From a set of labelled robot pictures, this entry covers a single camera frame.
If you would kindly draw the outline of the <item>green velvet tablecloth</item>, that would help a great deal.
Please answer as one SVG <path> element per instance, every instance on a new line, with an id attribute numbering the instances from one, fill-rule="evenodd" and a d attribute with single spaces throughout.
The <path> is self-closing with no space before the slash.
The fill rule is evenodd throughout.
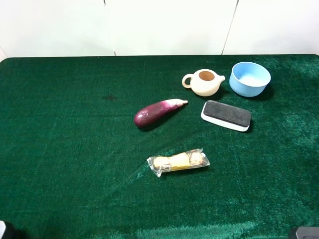
<path id="1" fill-rule="evenodd" d="M 182 78 L 230 76 L 243 61 L 271 82 L 243 98 L 246 132 L 201 118 Z M 146 127 L 135 114 L 188 100 Z M 147 159 L 203 149 L 210 166 L 157 177 Z M 19 239 L 284 239 L 319 224 L 319 58 L 305 55 L 8 58 L 0 64 L 0 218 Z"/>

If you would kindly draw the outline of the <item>grey object bottom right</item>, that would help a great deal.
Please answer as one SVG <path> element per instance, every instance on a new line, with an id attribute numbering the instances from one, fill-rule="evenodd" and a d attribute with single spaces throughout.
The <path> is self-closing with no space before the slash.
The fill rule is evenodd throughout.
<path id="1" fill-rule="evenodd" d="M 289 239 L 319 239 L 319 227 L 297 227 L 289 232 Z"/>

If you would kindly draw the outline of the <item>cream ceramic teapot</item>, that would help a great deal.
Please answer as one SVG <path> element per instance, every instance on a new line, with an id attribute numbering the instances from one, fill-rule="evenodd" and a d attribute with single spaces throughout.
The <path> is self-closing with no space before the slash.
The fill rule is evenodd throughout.
<path id="1" fill-rule="evenodd" d="M 214 95 L 225 81 L 225 76 L 218 75 L 210 69 L 200 69 L 193 74 L 186 74 L 182 79 L 182 85 L 202 97 Z"/>

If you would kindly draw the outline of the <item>black and white eraser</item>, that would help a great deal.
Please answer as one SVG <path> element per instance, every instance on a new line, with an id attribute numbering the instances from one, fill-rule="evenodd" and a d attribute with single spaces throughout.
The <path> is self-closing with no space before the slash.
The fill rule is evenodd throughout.
<path id="1" fill-rule="evenodd" d="M 248 110 L 213 100 L 208 100 L 201 112 L 203 120 L 240 132 L 249 129 L 251 116 L 252 114 Z"/>

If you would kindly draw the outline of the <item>light blue bowl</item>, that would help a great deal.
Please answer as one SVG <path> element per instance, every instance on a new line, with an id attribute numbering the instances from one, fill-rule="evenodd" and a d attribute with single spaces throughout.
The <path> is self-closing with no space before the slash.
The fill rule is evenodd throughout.
<path id="1" fill-rule="evenodd" d="M 229 85 L 240 96 L 255 97 L 270 81 L 271 74 L 265 67 L 253 62 L 239 62 L 232 67 Z"/>

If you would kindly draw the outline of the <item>wrapped biscuit packet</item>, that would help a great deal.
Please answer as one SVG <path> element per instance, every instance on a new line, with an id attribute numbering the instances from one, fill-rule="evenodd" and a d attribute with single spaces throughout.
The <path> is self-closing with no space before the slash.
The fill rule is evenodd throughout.
<path id="1" fill-rule="evenodd" d="M 163 173 L 210 166 L 203 149 L 192 149 L 173 156 L 152 156 L 147 159 L 152 172 L 161 177 Z"/>

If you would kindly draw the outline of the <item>purple eggplant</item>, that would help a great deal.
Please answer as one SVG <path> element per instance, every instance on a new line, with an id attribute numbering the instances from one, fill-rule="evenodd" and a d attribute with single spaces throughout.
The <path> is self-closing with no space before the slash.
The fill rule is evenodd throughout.
<path id="1" fill-rule="evenodd" d="M 146 127 L 177 108 L 186 105 L 188 100 L 168 99 L 140 109 L 134 116 L 137 127 Z"/>

